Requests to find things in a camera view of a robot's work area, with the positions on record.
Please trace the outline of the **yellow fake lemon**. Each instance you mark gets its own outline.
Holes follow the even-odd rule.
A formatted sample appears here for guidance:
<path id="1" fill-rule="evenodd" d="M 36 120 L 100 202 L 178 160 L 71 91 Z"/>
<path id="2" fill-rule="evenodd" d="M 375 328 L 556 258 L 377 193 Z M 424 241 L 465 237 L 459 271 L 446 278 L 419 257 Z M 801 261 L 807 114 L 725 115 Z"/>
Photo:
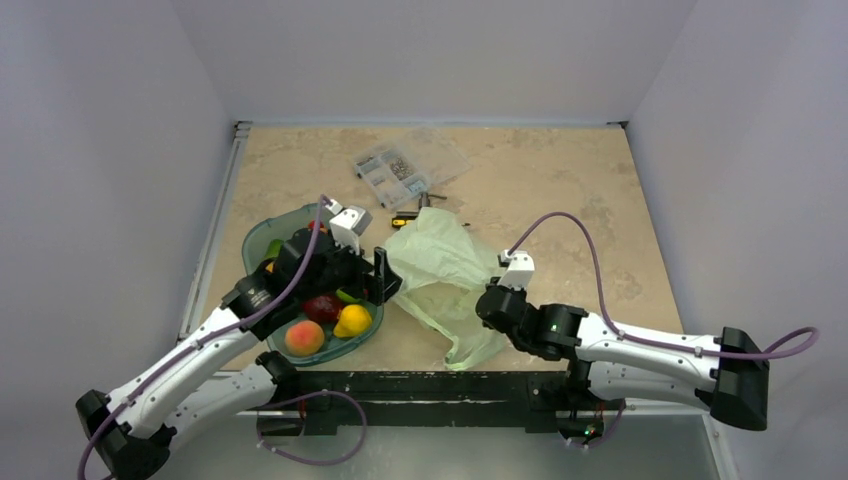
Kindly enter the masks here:
<path id="1" fill-rule="evenodd" d="M 353 338 L 366 332 L 372 323 L 373 317 L 366 307 L 350 304 L 341 311 L 332 333 L 336 338 Z"/>

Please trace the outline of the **teal plastic tray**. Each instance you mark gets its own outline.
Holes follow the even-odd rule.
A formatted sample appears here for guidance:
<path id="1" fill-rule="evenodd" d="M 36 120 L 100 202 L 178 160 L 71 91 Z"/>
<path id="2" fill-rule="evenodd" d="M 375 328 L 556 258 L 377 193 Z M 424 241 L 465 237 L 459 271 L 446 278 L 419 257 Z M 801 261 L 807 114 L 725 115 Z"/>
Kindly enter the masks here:
<path id="1" fill-rule="evenodd" d="M 322 227 L 328 229 L 332 213 L 316 203 L 268 218 L 252 227 L 241 247 L 245 270 L 251 273 L 263 260 L 276 257 L 285 240 L 301 228 L 310 227 L 317 211 L 321 213 Z M 305 310 L 292 322 L 273 332 L 265 343 L 270 350 L 280 352 L 296 366 L 316 366 L 357 349 L 376 333 L 382 319 L 381 306 L 355 300 L 341 291 L 331 291 L 320 299 L 309 301 Z M 324 332 L 324 343 L 310 354 L 292 352 L 286 342 L 290 328 L 303 321 L 318 324 Z"/>

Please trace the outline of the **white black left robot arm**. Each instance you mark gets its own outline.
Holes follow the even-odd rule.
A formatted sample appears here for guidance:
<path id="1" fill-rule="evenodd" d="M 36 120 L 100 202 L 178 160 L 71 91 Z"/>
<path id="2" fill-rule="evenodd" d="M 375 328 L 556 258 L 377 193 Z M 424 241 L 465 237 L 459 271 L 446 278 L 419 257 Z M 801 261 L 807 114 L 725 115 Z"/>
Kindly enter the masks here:
<path id="1" fill-rule="evenodd" d="M 88 440 L 78 478 L 85 478 L 89 457 L 97 454 L 112 479 L 148 479 L 203 423 L 255 407 L 284 409 L 300 402 L 299 373 L 278 352 L 261 354 L 227 383 L 213 376 L 291 324 L 308 300 L 341 291 L 380 306 L 402 284 L 384 248 L 375 248 L 373 258 L 366 259 L 339 234 L 296 231 L 153 366 L 110 392 L 90 390 L 76 401 Z"/>

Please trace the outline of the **green fake guava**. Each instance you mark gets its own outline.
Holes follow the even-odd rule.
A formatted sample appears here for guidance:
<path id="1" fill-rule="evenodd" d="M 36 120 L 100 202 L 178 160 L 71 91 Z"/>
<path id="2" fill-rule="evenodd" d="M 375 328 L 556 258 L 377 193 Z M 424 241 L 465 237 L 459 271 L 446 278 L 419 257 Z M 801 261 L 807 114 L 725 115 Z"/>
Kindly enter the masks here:
<path id="1" fill-rule="evenodd" d="M 363 301 L 362 298 L 346 293 L 343 289 L 335 291 L 336 297 L 345 304 L 359 304 Z"/>

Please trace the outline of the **green orange fake mango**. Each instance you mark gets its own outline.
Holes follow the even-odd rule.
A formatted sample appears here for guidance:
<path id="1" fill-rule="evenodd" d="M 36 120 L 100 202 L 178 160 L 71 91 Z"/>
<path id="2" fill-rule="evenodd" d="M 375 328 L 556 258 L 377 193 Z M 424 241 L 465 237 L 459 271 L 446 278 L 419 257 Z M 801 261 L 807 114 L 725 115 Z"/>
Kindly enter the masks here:
<path id="1" fill-rule="evenodd" d="M 270 259 L 276 259 L 279 256 L 283 243 L 284 241 L 282 239 L 271 240 L 263 254 L 262 262 Z"/>

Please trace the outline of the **black aluminium base frame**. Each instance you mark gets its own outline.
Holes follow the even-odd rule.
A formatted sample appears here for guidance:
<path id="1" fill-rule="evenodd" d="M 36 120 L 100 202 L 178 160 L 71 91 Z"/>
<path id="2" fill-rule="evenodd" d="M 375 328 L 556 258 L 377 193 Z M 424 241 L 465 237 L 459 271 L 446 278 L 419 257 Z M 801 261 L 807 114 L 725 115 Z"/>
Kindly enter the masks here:
<path id="1" fill-rule="evenodd" d="M 621 326 L 606 311 L 596 313 L 618 333 Z M 519 426 L 529 432 L 568 434 L 559 411 L 576 413 L 602 405 L 623 407 L 628 397 L 598 400 L 570 379 L 569 363 L 560 374 L 542 372 L 300 372 L 300 402 L 278 401 L 247 410 L 292 407 L 306 414 L 310 433 L 333 432 L 343 421 L 341 409 L 320 398 L 352 404 L 362 425 Z"/>

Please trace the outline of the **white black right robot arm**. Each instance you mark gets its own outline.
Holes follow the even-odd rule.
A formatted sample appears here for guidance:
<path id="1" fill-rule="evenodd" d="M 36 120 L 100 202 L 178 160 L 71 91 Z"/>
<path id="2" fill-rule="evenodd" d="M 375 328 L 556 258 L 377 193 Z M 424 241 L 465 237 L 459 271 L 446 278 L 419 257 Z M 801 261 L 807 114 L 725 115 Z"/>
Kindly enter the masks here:
<path id="1" fill-rule="evenodd" d="M 623 325 L 615 333 L 596 313 L 557 303 L 535 307 L 526 292 L 497 284 L 485 288 L 475 312 L 516 350 L 568 361 L 561 392 L 573 406 L 655 399 L 702 408 L 739 429 L 767 427 L 770 364 L 743 330 L 677 335 Z"/>

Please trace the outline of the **yellow black screwdriver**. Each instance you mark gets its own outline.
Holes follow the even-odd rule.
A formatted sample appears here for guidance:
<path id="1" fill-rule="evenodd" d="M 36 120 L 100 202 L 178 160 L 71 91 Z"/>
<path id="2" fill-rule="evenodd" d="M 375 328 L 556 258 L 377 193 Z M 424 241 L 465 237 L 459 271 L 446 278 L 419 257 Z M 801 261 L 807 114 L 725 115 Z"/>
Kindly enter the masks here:
<path id="1" fill-rule="evenodd" d="M 400 228 L 403 228 L 404 226 L 407 226 L 408 224 L 410 224 L 411 222 L 415 221 L 416 219 L 417 219 L 417 216 L 416 216 L 416 215 L 412 215 L 412 216 L 394 216 L 394 217 L 391 219 L 391 223 L 390 223 L 390 225 L 391 225 L 391 227 L 392 227 L 393 229 L 400 229 Z"/>

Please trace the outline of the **dark red fake plum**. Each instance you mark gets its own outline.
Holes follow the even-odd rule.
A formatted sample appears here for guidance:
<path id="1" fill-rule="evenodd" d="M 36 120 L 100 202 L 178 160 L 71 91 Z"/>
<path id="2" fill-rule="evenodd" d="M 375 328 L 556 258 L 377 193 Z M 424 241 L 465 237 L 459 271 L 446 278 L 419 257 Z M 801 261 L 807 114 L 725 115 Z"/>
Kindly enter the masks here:
<path id="1" fill-rule="evenodd" d="M 308 320 L 321 325 L 334 325 L 345 303 L 335 295 L 321 295 L 301 304 L 301 309 Z"/>

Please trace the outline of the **clear plastic screw box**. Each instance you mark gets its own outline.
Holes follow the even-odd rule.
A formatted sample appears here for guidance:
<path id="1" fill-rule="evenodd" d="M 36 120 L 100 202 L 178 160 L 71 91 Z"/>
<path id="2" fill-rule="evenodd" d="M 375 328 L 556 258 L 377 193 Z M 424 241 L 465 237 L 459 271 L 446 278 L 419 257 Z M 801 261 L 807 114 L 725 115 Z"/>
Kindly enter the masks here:
<path id="1" fill-rule="evenodd" d="M 381 207 L 396 211 L 471 164 L 441 131 L 425 126 L 366 148 L 352 158 L 352 168 Z"/>

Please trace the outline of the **green plastic bag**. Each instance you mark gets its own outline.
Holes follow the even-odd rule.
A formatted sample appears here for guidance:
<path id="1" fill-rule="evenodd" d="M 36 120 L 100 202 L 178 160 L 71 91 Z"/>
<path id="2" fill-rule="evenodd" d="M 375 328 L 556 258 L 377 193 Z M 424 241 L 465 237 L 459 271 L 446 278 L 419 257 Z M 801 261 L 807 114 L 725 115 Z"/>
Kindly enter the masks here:
<path id="1" fill-rule="evenodd" d="M 402 278 L 392 301 L 450 341 L 442 364 L 469 370 L 496 355 L 502 336 L 475 313 L 479 297 L 500 271 L 497 253 L 470 233 L 456 214 L 426 207 L 384 243 L 391 269 Z"/>

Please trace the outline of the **orange fake peach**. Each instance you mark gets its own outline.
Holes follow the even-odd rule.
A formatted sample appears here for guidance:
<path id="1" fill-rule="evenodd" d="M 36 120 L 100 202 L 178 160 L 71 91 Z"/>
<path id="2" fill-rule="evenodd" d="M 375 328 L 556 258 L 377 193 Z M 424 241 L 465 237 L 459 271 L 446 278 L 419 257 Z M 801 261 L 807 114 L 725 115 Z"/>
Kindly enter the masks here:
<path id="1" fill-rule="evenodd" d="M 293 324 L 284 335 L 284 345 L 290 355 L 306 357 L 321 350 L 325 343 L 322 326 L 311 320 Z"/>

